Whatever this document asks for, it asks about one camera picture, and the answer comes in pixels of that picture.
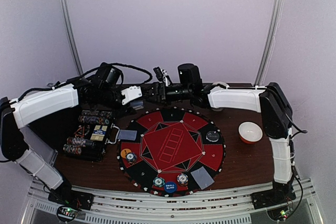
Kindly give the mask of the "blue backed card deck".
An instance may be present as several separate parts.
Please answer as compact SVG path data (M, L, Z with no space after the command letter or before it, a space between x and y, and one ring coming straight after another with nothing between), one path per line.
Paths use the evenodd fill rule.
M144 108L144 102L142 100L139 101L131 101L130 106L135 110L140 110Z

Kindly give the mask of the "black dealer button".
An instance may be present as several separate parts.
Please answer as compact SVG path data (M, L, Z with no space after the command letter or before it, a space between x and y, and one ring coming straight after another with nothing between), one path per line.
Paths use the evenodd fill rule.
M208 131L206 133L206 139L209 142L217 142L219 140L220 136L219 136L219 132L218 131Z

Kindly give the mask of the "orange big blind button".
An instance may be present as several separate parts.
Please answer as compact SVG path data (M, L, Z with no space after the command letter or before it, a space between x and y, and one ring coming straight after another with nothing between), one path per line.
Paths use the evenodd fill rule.
M120 155L122 158L126 158L126 156L131 153L132 151L129 148L124 148L121 150Z

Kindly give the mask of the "mixed colour chip stack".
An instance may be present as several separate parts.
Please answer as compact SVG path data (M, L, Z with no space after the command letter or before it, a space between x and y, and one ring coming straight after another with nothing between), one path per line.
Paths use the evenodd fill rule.
M125 156L125 159L128 162L128 164L135 164L137 162L137 160L138 160L138 157L137 157L136 153L129 152Z

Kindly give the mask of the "blue white 100 chip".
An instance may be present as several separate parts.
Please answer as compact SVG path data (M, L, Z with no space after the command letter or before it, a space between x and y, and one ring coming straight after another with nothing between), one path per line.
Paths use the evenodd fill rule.
M188 185L188 176L185 173L180 173L176 177L177 184L180 186Z

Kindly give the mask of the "green blue 50 chip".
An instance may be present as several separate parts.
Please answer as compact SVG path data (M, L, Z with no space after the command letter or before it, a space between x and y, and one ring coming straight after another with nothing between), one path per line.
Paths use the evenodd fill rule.
M155 177L154 180L153 180L153 186L154 187L164 187L165 185L165 179L162 178L162 177Z

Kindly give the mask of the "blue small blind button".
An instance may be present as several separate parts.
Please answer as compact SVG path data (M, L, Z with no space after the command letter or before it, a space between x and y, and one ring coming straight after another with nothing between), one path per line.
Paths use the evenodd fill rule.
M167 193L174 193L177 190L177 184L175 182L166 182L164 185L164 190Z

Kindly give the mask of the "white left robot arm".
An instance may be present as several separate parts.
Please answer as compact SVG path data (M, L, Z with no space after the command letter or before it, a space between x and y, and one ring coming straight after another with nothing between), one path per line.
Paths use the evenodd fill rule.
M49 88L31 88L20 97L1 98L1 152L6 161L17 163L39 179L50 194L64 205L71 205L76 197L68 179L25 141L22 129L32 130L43 142L56 149L56 138L65 130L60 123L49 118L62 110L81 104L103 105L121 110L143 95L140 84L123 87L120 63L105 63L80 76L59 82ZM47 130L46 126L60 126Z

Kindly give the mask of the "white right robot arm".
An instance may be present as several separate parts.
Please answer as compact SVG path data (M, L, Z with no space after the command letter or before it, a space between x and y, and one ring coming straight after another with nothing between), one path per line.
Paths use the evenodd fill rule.
M153 69L158 81L152 84L147 100L164 105L188 100L191 105L204 109L231 108L260 113L263 132L269 137L274 159L274 180L269 199L274 204L281 203L289 196L294 180L295 150L292 108L279 84L271 82L267 86L248 88L231 87L223 82L204 84L196 65L185 63L177 69L178 84L174 84L160 67Z

